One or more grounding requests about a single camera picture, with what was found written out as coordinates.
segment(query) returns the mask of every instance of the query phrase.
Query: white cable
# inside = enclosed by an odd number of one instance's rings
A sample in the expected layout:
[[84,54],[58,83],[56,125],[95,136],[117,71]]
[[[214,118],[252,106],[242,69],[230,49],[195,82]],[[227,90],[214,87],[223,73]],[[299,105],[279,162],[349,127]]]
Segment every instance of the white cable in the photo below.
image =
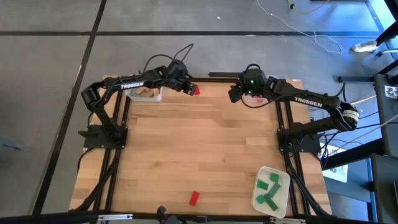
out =
[[357,139],[359,139],[359,138],[361,138],[361,137],[363,137],[363,136],[365,136],[365,135],[367,135],[367,134],[372,133],[373,131],[375,131],[375,130],[381,128],[381,127],[383,127],[384,125],[388,124],[389,122],[391,122],[393,119],[396,119],[396,118],[398,118],[398,114],[395,115],[395,116],[393,116],[393,117],[392,117],[391,119],[389,119],[388,121],[386,121],[386,122],[380,124],[380,125],[377,126],[376,128],[374,128],[374,129],[372,129],[372,130],[366,132],[365,134],[362,134],[362,135],[360,135],[360,136],[354,138],[353,140],[347,142],[346,144],[344,144],[344,145],[342,145],[341,147],[339,147],[337,150],[341,149],[342,147],[346,146],[347,144],[349,144],[349,143],[351,143],[351,142],[353,142],[353,141],[355,141],[355,140],[357,140]]
[[[276,15],[274,15],[274,14],[272,14],[272,13],[268,13],[268,12],[260,5],[259,0],[256,0],[256,1],[257,1],[257,4],[259,5],[259,7],[260,7],[268,16],[274,16],[275,18],[277,18],[277,19],[279,19],[280,21],[282,21],[287,27],[292,28],[293,30],[296,30],[297,32],[299,32],[299,33],[301,33],[301,34],[303,34],[303,35],[306,35],[307,37],[313,37],[313,41],[314,41],[318,46],[323,47],[327,52],[338,53],[338,54],[342,54],[342,53],[343,53],[343,51],[342,51],[340,45],[338,44],[338,42],[335,41],[335,40],[333,40],[333,39],[332,39],[331,37],[329,37],[328,35],[323,35],[323,34],[322,34],[322,35],[317,35],[317,34],[315,33],[315,31],[314,31],[313,35],[308,35],[308,34],[306,34],[306,33],[304,33],[304,32],[298,31],[296,28],[287,25],[287,23],[286,23],[283,19],[279,18],[278,16],[276,16]],[[340,51],[337,52],[337,51],[335,51],[335,50],[328,50],[325,46],[323,46],[322,44],[319,44],[319,43],[317,42],[317,37],[327,37],[327,38],[329,38],[331,41],[333,41],[333,42],[337,45],[337,47],[339,48]]]

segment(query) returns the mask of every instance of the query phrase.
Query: white plate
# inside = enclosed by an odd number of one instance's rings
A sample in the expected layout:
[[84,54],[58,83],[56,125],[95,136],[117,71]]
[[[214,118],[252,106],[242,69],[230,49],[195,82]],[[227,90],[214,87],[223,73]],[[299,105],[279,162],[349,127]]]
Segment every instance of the white plate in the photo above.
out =
[[[280,184],[280,189],[276,192],[276,194],[272,198],[272,200],[278,206],[278,209],[276,211],[272,211],[272,209],[267,204],[267,202],[260,204],[256,200],[257,196],[264,195],[264,194],[268,193],[268,191],[270,191],[270,189],[274,185],[273,181],[271,181],[269,179],[269,176],[272,173],[279,175],[278,184]],[[268,184],[268,190],[264,190],[264,189],[257,187],[258,179],[260,179]],[[253,206],[254,209],[256,209],[259,212],[271,215],[276,218],[284,218],[286,215],[286,206],[287,206],[287,197],[289,195],[289,187],[290,187],[290,176],[287,173],[270,168],[270,167],[261,167],[261,169],[257,173],[256,181],[254,183],[254,190],[253,190],[253,195],[252,195],[252,199],[251,199],[251,205]]]

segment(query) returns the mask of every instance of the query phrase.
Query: small red cube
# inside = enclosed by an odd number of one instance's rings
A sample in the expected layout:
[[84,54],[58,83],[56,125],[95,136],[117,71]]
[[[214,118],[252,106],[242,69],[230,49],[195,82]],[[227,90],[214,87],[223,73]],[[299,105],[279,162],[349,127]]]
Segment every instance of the small red cube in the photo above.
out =
[[189,204],[195,206],[197,204],[198,197],[199,197],[199,192],[194,191],[192,193],[191,201],[189,201]]

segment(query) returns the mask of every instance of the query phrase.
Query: black bracket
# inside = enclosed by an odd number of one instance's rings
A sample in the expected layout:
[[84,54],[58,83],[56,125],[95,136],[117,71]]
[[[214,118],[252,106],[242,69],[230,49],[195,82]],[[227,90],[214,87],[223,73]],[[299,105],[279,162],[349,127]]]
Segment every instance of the black bracket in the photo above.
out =
[[118,126],[118,128],[121,132],[121,138],[116,142],[106,137],[102,130],[102,125],[90,125],[88,126],[87,131],[79,131],[78,133],[86,139],[84,147],[88,149],[124,149],[124,146],[126,145],[128,127]]
[[321,152],[321,146],[319,145],[319,138],[321,135],[319,134],[308,134],[302,139],[298,139],[298,142],[292,139],[288,129],[278,129],[277,135],[279,145],[282,146],[279,150],[282,152]]

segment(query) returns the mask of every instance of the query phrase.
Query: green block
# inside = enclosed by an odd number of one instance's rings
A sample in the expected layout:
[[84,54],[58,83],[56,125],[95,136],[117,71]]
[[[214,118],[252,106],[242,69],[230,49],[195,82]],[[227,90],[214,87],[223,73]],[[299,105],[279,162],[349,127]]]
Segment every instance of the green block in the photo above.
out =
[[271,196],[269,194],[265,194],[264,198],[265,198],[267,204],[272,209],[272,211],[275,211],[275,210],[278,209],[278,206],[275,204],[275,202],[272,200],[272,198],[271,198]]
[[279,189],[280,185],[278,183],[274,183],[274,186],[272,186],[271,189],[268,191],[269,196],[273,197]]
[[266,198],[264,196],[262,196],[262,195],[258,195],[256,197],[256,200],[257,200],[258,203],[264,203],[266,201]]
[[275,182],[275,183],[278,183],[279,175],[278,175],[278,174],[271,173],[271,175],[269,176],[269,179],[272,180],[272,181]]
[[257,180],[257,187],[264,189],[264,190],[268,190],[268,184],[260,179]]

